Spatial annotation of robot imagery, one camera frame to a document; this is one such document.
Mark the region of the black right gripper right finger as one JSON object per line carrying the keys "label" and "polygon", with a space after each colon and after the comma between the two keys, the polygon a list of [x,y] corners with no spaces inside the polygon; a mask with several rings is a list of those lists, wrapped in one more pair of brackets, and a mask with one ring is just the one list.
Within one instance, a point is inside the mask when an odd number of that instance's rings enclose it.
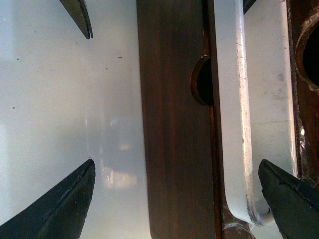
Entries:
{"label": "black right gripper right finger", "polygon": [[319,237],[319,192],[272,162],[263,159],[258,169],[262,193],[282,237]]}

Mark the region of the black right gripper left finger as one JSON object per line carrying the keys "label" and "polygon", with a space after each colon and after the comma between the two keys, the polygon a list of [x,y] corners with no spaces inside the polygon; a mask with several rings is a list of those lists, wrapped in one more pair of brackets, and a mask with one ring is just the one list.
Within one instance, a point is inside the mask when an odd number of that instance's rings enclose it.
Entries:
{"label": "black right gripper left finger", "polygon": [[88,159],[0,227],[2,239],[78,239],[92,201],[95,163]]}

